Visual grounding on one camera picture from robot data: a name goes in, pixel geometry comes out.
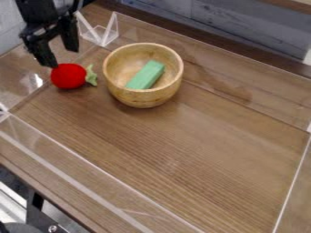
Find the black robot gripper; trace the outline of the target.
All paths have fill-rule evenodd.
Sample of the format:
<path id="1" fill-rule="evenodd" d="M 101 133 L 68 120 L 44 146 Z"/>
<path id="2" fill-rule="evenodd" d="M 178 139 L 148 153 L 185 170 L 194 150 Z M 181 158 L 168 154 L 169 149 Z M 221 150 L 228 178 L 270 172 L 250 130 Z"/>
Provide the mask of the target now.
<path id="1" fill-rule="evenodd" d="M 14 0 L 25 28 L 19 38 L 41 66 L 54 68 L 57 59 L 48 42 L 61 36 L 68 51 L 78 52 L 74 11 L 80 0 Z"/>

